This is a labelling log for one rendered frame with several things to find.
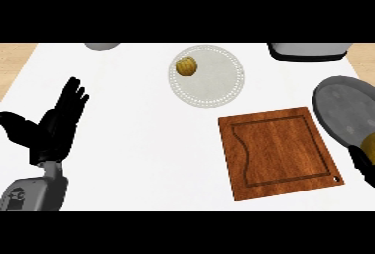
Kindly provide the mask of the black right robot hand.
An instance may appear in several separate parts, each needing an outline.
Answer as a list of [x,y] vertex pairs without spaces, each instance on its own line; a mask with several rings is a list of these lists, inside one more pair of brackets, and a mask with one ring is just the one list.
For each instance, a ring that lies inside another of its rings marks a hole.
[[363,150],[357,146],[348,146],[348,153],[354,168],[360,171],[367,184],[375,188],[375,165],[372,164]]

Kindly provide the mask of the grey round pan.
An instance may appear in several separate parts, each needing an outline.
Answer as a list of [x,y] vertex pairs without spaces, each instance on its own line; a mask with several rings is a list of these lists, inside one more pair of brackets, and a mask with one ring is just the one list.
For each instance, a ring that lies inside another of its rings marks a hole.
[[344,147],[360,146],[375,133],[375,86],[352,77],[332,76],[314,89],[311,106],[329,136]]

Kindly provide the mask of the yellow lemon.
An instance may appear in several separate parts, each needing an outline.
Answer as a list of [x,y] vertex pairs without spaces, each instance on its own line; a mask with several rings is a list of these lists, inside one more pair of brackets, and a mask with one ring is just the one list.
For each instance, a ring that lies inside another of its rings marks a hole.
[[360,148],[375,165],[375,132],[367,135],[367,137],[363,139],[363,142],[360,144]]

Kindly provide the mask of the grey and black appliance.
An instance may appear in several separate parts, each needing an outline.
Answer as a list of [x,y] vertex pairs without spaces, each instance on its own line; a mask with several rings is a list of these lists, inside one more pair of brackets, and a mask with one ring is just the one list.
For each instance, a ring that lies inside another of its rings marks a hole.
[[342,59],[351,43],[267,43],[267,46],[279,61],[324,62]]

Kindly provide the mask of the white round placemat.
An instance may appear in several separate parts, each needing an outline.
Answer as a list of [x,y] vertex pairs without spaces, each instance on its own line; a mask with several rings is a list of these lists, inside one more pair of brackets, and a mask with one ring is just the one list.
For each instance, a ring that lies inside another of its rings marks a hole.
[[[192,58],[190,75],[177,67]],[[245,71],[236,56],[221,47],[197,45],[186,48],[168,67],[168,84],[178,99],[197,108],[215,108],[230,103],[242,92]]]

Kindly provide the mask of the yellow ridged fruit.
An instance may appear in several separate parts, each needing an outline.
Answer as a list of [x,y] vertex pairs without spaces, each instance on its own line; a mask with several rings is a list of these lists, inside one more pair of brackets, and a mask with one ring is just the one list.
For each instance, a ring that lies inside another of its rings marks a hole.
[[175,62],[175,71],[181,76],[192,76],[197,70],[196,60],[186,56]]

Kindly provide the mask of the grey round object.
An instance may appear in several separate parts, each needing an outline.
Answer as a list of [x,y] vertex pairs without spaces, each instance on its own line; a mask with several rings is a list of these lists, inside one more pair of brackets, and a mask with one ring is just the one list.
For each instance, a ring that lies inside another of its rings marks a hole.
[[94,51],[106,51],[115,48],[119,43],[85,43],[85,46]]

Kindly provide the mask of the brown wooden cutting board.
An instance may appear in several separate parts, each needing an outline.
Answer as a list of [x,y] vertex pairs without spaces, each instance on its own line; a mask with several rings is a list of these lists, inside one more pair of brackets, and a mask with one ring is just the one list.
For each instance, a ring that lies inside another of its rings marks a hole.
[[304,107],[221,117],[218,126],[236,201],[344,184]]

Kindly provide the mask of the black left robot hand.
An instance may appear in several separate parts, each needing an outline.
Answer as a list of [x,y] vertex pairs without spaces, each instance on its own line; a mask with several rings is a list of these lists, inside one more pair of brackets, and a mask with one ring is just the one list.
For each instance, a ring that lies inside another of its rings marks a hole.
[[69,155],[88,100],[81,81],[72,77],[54,108],[45,112],[38,124],[11,112],[0,112],[0,126],[8,140],[29,149],[31,165],[38,166],[45,161],[60,162]]

